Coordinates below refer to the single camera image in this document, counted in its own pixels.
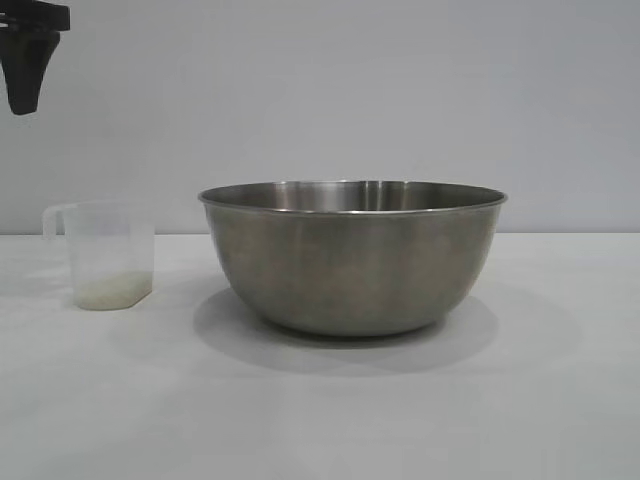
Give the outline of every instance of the stainless steel bowl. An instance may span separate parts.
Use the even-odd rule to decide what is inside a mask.
[[[281,182],[200,194],[222,268],[265,319],[370,336],[441,319],[484,264],[495,190],[426,182]]]

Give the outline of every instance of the white tabletop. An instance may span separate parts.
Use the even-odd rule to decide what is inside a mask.
[[[498,235],[436,329],[287,336],[208,236],[130,310],[69,305],[63,245],[0,238],[0,478],[640,478],[640,235]]]

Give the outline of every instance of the gray wall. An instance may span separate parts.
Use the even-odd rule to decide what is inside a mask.
[[[640,231],[636,0],[73,0],[40,112],[0,99],[0,232],[280,179],[508,192],[503,231]]]

